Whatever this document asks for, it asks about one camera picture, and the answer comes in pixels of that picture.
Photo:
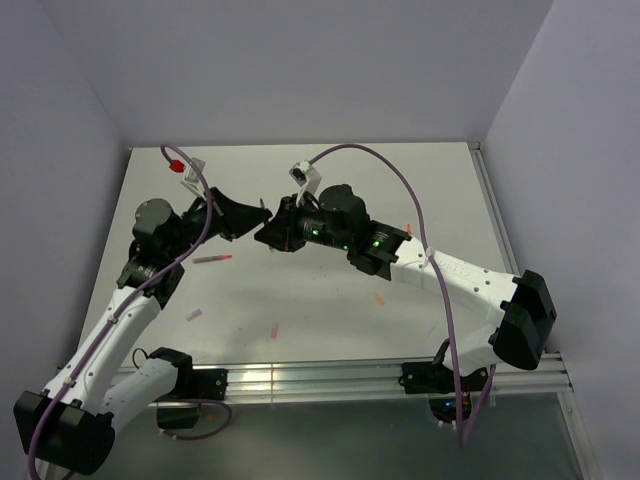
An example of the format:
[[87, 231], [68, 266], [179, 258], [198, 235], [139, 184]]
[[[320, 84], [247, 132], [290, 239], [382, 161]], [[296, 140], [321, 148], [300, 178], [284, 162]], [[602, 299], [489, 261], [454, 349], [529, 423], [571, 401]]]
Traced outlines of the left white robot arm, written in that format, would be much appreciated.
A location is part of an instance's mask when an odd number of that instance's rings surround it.
[[150, 403], [191, 394], [192, 358], [169, 348], [154, 351], [122, 382], [113, 379], [174, 294], [182, 261], [208, 239], [233, 241], [270, 216], [268, 209], [235, 202], [216, 188], [182, 215], [158, 198], [137, 208], [129, 260], [98, 323], [41, 392], [25, 391], [14, 405], [31, 477], [38, 476], [39, 460], [72, 473], [95, 473], [118, 434]]

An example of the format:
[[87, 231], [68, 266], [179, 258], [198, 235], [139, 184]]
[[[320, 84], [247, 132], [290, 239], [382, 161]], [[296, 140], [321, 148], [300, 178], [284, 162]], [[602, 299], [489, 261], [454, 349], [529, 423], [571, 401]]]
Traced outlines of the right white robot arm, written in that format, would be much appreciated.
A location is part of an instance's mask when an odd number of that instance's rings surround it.
[[448, 393], [480, 369], [505, 363], [533, 371], [557, 318], [544, 278], [491, 271], [427, 249], [411, 234], [370, 218], [365, 202], [346, 184], [325, 189], [319, 200], [281, 199], [275, 217], [254, 236], [277, 251], [293, 253], [308, 243], [346, 252], [362, 273], [435, 293], [477, 314], [481, 327], [443, 342], [420, 373], [405, 383]]

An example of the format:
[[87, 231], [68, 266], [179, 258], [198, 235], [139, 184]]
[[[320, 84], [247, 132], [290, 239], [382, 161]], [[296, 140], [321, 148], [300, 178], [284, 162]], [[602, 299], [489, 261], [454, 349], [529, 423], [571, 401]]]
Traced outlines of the red highlighter pen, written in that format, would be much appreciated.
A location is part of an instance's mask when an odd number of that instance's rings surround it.
[[233, 258], [233, 255], [231, 255], [231, 254], [220, 254], [220, 255], [211, 255], [211, 256], [205, 256], [205, 257], [198, 257], [198, 258], [193, 259], [192, 262], [194, 264], [204, 264], [204, 263], [211, 263], [211, 262], [230, 260], [232, 258]]

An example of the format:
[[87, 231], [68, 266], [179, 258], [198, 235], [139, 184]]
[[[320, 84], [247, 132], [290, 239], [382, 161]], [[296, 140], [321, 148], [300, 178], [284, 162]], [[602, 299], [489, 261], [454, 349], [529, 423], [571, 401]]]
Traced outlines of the purple pen cap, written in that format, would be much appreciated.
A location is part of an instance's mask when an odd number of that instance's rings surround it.
[[192, 312], [190, 312], [187, 316], [186, 316], [186, 320], [187, 321], [193, 321], [196, 318], [198, 318], [199, 316], [202, 315], [202, 311], [200, 309], [196, 309]]

